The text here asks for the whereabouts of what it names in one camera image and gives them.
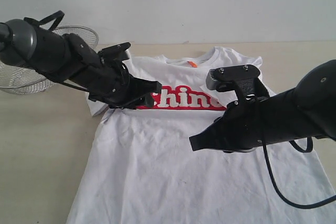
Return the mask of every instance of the white wall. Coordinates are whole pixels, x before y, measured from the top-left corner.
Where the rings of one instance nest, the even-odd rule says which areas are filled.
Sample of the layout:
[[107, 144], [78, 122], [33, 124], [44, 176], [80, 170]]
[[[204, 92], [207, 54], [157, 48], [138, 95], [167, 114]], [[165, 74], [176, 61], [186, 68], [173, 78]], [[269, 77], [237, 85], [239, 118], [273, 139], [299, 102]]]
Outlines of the white wall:
[[336, 39], [336, 0], [0, 0], [0, 20], [43, 18], [96, 30], [100, 43]]

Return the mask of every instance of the orange label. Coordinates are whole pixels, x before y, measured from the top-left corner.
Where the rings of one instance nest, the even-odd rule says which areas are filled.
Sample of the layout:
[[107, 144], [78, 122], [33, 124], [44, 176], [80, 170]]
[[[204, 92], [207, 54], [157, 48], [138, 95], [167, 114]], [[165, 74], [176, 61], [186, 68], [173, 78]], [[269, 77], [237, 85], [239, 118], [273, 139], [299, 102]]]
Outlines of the orange label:
[[193, 68], [197, 68], [197, 64], [193, 61], [188, 61], [188, 63], [190, 64], [190, 66], [192, 66]]

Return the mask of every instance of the metal mesh basket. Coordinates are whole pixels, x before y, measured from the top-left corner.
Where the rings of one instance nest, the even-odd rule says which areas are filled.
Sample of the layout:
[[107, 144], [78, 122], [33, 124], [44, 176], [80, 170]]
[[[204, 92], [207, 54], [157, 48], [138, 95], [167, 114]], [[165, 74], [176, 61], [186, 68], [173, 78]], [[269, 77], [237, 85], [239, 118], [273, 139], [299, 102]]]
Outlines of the metal mesh basket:
[[[83, 26], [61, 26], [54, 30], [56, 34], [77, 34], [92, 49], [98, 44], [98, 35]], [[7, 66], [0, 61], [0, 90], [12, 94], [31, 94], [44, 91], [54, 83], [34, 70]]]

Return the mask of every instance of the white t-shirt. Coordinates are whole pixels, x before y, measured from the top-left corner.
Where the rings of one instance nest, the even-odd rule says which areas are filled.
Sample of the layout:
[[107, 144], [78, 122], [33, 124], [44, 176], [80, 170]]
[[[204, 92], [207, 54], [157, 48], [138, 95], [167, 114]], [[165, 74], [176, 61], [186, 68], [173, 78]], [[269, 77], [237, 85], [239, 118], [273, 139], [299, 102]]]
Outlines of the white t-shirt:
[[[67, 223], [336, 223], [333, 204], [314, 210], [285, 204], [261, 148], [247, 154], [192, 151], [188, 137], [236, 99], [205, 87], [209, 69], [261, 63], [222, 47], [197, 59], [128, 60], [135, 77], [161, 82], [162, 93], [153, 94], [154, 108], [106, 112]], [[315, 152], [298, 153], [289, 143], [268, 149], [289, 199], [310, 204], [333, 195]]]

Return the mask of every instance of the table surface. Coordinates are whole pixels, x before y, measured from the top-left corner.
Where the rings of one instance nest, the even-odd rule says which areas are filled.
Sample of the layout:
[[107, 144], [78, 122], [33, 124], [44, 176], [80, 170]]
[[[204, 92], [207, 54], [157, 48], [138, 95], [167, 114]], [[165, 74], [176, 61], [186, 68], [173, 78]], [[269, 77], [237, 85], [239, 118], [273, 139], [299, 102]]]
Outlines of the table surface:
[[[336, 52], [335, 41], [133, 45], [131, 52], [177, 59], [200, 56], [213, 46], [262, 56], [264, 81], [275, 92], [295, 87]], [[101, 116], [90, 116], [82, 92], [60, 85], [30, 95], [0, 92], [0, 114], [0, 223], [65, 223]], [[335, 188], [336, 144], [314, 144]]]

